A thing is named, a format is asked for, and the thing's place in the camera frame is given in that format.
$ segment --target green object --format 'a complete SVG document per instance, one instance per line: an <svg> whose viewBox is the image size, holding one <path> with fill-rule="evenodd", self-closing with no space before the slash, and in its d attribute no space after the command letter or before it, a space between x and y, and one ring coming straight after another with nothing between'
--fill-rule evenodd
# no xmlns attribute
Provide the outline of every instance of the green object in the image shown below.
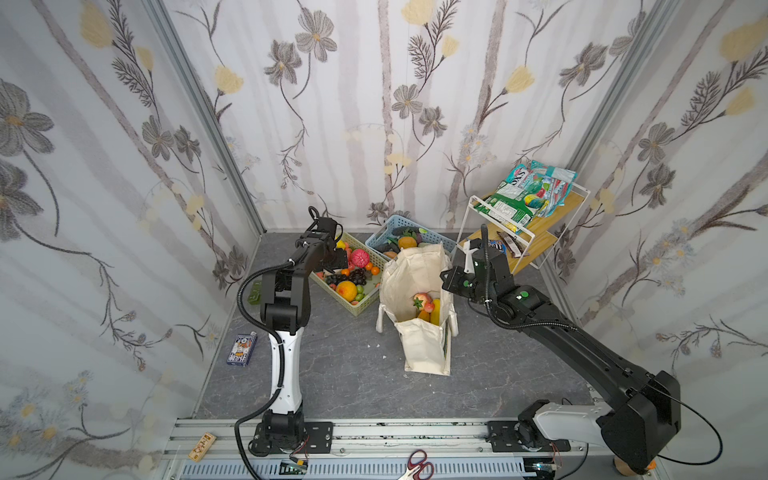
<svg viewBox="0 0 768 480"><path fill-rule="evenodd" d="M258 305L261 303L261 282L253 282L253 286L250 288L248 294L248 303L251 305Z"/></svg>

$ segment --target blue plastic basket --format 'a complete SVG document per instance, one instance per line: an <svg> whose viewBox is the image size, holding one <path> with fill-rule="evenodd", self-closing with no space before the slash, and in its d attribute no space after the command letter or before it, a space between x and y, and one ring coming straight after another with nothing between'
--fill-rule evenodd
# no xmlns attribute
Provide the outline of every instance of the blue plastic basket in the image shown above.
<svg viewBox="0 0 768 480"><path fill-rule="evenodd" d="M442 247L445 249L446 252L448 252L448 255L450 255L453 249L456 247L456 242L451 240L450 238L444 237L439 233L435 233L429 228L422 227L421 225L414 222L413 220L408 220L407 218L401 217L400 215L392 215L390 218L388 218L378 232L368 237L368 240L366 240L366 247L370 248L371 250L374 250L381 257L386 258L387 260L391 260L384 253L381 253L378 250L376 250L376 247L386 242L387 237L394 237L394 235L392 235L392 231L397 227L419 228L421 229L420 230L421 232L426 230L427 233L422 233L422 241L426 243L442 242Z"/></svg>

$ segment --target wall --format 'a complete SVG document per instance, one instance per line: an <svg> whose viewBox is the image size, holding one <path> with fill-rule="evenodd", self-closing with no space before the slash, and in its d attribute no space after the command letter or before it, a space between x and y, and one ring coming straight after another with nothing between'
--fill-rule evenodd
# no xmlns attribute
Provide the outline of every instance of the wall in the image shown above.
<svg viewBox="0 0 768 480"><path fill-rule="evenodd" d="M165 0L266 226L365 230L564 166L652 3Z"/></svg>
<svg viewBox="0 0 768 480"><path fill-rule="evenodd" d="M587 330L677 376L723 434L675 478L762 478L768 427L768 7L682 2L591 153L556 267ZM704 461L695 415L665 455Z"/></svg>
<svg viewBox="0 0 768 480"><path fill-rule="evenodd" d="M255 236L137 2L0 6L4 477L147 478Z"/></svg>

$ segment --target blue snack package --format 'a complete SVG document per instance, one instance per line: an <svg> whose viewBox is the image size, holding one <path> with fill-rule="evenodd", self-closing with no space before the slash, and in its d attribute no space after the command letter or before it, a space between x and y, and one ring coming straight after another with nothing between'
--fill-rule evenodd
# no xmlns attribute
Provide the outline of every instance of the blue snack package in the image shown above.
<svg viewBox="0 0 768 480"><path fill-rule="evenodd" d="M227 365L248 365L257 338L256 332L251 332L250 335L238 335L235 339L235 344L232 345L230 355L227 357Z"/></svg>

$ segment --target pink fruit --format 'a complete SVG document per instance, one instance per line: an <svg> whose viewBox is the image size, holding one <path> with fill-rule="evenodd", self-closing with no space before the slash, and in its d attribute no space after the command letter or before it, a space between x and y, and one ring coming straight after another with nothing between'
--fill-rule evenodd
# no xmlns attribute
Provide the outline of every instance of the pink fruit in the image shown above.
<svg viewBox="0 0 768 480"><path fill-rule="evenodd" d="M352 256L349 258L349 261L354 263L355 266L359 266L360 268L365 268L366 265L371 261L371 256L363 250L362 248L359 248L352 252Z"/></svg>
<svg viewBox="0 0 768 480"><path fill-rule="evenodd" d="M413 296L413 306L419 310L424 310L424 305L431 303L432 298L427 293L417 293Z"/></svg>

